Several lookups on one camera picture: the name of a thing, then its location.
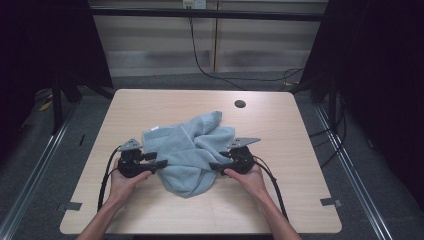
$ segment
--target gray floor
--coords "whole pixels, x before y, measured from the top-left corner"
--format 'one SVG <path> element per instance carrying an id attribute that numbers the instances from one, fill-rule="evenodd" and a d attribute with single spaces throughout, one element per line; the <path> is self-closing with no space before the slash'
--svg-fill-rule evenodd
<path id="1" fill-rule="evenodd" d="M 226 73 L 220 76 L 275 79 L 281 72 L 269 73 Z M 290 79 L 287 90 L 299 80 L 300 74 Z M 282 81 L 232 80 L 236 85 L 251 91 L 278 91 Z M 219 89 L 240 90 L 226 81 L 211 79 L 202 74 L 164 75 L 151 77 L 115 78 L 115 89 L 120 88 L 163 88 L 163 89 Z M 110 100 L 87 89 L 81 89 L 83 99 L 76 106 L 76 112 L 69 121 L 64 137 L 55 151 L 47 171 L 36 186 L 28 208 L 13 234 L 13 239 L 74 239 L 60 233 L 59 226 L 64 213 L 57 211 L 60 203 L 69 202 L 90 150 L 97 137 Z M 309 134 L 324 128 L 318 118 L 316 107 L 310 101 L 309 92 L 295 95 L 302 118 Z M 52 130 L 52 109 L 44 112 L 37 109 L 43 101 L 35 104 L 21 133 L 19 147 L 9 156 L 9 161 L 0 170 L 0 221 L 16 202 L 20 190 L 50 139 Z M 65 102 L 65 112 L 72 106 Z M 356 124 L 349 112 L 347 134 L 344 146 L 355 164 L 356 170 L 368 189 L 371 198 L 384 218 L 393 239 L 424 239 L 424 214 L 408 194 L 403 185 L 387 168 L 378 150 L 368 146 L 367 135 Z M 340 125 L 340 136 L 343 124 Z M 324 144 L 315 148 L 320 163 L 334 152 L 326 134 L 311 137 L 312 144 Z M 369 218 L 361 205 L 346 173 L 337 157 L 323 168 L 331 195 L 343 206 L 337 208 L 343 229 L 338 234 L 303 234 L 304 239 L 378 239 Z M 140 239 L 189 239 L 187 236 L 142 236 Z M 205 239 L 253 239 L 251 236 L 209 236 Z M 132 236 L 107 236 L 107 239 L 132 239 Z"/>

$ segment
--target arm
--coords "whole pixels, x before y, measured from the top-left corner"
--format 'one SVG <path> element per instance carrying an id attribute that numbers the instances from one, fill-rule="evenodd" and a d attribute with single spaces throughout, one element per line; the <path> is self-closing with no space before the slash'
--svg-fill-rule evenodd
<path id="1" fill-rule="evenodd" d="M 115 159 L 113 169 L 118 167 L 118 160 Z M 109 224 L 112 222 L 113 216 L 115 216 L 118 210 L 130 198 L 137 184 L 147 179 L 150 175 L 152 175 L 152 172 L 146 171 L 133 178 L 126 178 L 119 171 L 113 171 L 111 174 L 109 198 L 77 239 L 102 239 Z"/>
<path id="2" fill-rule="evenodd" d="M 232 169 L 225 169 L 225 174 L 237 180 L 258 203 L 275 240 L 301 239 L 299 234 L 281 214 L 266 190 L 261 168 L 255 164 L 247 174 L 238 174 Z"/>

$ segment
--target light blue towel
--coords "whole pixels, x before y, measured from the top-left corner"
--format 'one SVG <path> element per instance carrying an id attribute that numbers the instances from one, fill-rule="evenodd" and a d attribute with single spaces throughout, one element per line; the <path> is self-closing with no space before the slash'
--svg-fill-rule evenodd
<path id="1" fill-rule="evenodd" d="M 144 131 L 146 152 L 157 152 L 157 160 L 168 166 L 156 171 L 165 188 L 181 197 L 206 192 L 216 178 L 209 163 L 229 163 L 219 154 L 234 139 L 234 128 L 222 127 L 222 113 L 207 113 L 189 122 Z"/>

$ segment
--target circular hole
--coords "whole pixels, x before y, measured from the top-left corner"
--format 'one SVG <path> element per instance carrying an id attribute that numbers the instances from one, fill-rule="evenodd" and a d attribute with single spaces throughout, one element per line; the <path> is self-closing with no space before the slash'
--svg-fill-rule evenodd
<path id="1" fill-rule="evenodd" d="M 246 107 L 246 102 L 243 100 L 237 100 L 234 102 L 234 105 L 238 108 L 244 108 Z"/>

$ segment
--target forearm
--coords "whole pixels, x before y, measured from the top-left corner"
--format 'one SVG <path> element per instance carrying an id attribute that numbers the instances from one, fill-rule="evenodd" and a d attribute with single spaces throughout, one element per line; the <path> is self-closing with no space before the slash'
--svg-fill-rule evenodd
<path id="1" fill-rule="evenodd" d="M 261 192 L 255 196 L 259 207 L 268 223 L 274 240 L 301 239 L 287 219 L 277 208 L 268 192 Z"/>
<path id="2" fill-rule="evenodd" d="M 108 199 L 100 211 L 94 216 L 84 231 L 78 236 L 77 240 L 96 240 L 102 239 L 113 217 L 121 207 L 117 200 Z"/>

